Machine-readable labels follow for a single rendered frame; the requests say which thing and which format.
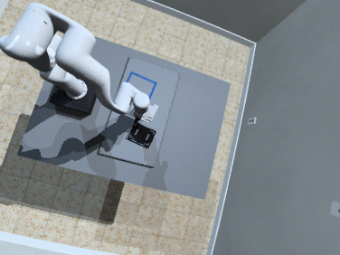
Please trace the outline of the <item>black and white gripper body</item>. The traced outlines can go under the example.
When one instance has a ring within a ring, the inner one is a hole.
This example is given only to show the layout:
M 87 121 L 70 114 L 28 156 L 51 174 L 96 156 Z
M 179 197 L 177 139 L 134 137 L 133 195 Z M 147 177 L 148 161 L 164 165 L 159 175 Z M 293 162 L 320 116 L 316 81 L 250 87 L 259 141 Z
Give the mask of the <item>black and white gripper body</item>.
M 144 115 L 144 114 L 143 114 Z M 142 118 L 143 117 L 143 115 L 142 114 L 139 114 L 139 113 L 137 113 L 135 110 L 134 110 L 134 117 L 138 117 L 138 118 Z M 140 119 L 141 119 L 140 118 Z

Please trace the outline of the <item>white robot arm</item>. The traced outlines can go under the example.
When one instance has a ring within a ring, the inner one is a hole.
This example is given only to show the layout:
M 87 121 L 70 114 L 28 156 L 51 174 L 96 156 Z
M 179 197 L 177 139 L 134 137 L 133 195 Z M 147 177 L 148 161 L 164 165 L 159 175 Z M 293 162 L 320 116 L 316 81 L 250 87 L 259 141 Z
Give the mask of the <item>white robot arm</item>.
M 64 33 L 62 38 L 57 31 Z M 127 82 L 120 84 L 113 105 L 109 71 L 90 56 L 95 44 L 86 28 L 38 3 L 29 4 L 11 33 L 0 38 L 0 49 L 6 55 L 29 63 L 42 79 L 58 84 L 70 98 L 83 98 L 87 83 L 105 108 L 125 115 L 133 100 L 135 111 L 152 121 L 159 106 L 149 105 L 149 97 Z

